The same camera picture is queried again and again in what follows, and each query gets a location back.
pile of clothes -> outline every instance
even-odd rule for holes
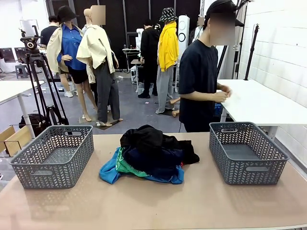
[[[134,174],[147,180],[181,184],[182,166],[199,162],[190,140],[178,141],[149,125],[128,130],[99,172],[102,180],[115,183],[121,175]]]

green clothing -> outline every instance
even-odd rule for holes
[[[123,156],[121,155],[121,153],[123,152],[124,148],[120,148],[118,151],[118,156],[116,159],[116,170],[118,172],[122,172],[122,173],[133,173],[134,175],[138,176],[138,177],[146,177],[149,176],[147,173],[145,172],[141,172],[139,170],[134,169],[131,165],[129,165],[125,159],[123,158]]]

gray plastic basket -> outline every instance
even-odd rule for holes
[[[211,123],[210,151],[227,184],[277,184],[289,159],[249,122]]]
[[[92,126],[50,126],[11,161],[24,188],[72,188],[93,151]]]

black bag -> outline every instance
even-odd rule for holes
[[[43,115],[39,114],[29,114],[30,122],[32,124],[32,128],[34,131],[35,136],[37,137],[47,128],[46,118]],[[19,128],[25,126],[24,116],[21,117],[21,122],[19,123]]]

gray pants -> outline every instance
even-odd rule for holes
[[[172,94],[174,92],[173,87],[173,76],[174,76],[174,66],[170,66],[165,72],[161,71],[161,67],[158,66],[157,74],[157,91],[159,108],[155,112],[156,114],[161,114],[165,109],[173,109],[174,105],[170,103],[173,99]]]
[[[110,103],[114,120],[120,118],[119,95],[116,77],[110,73],[107,61],[94,69],[98,92],[98,121],[107,122],[107,106]]]

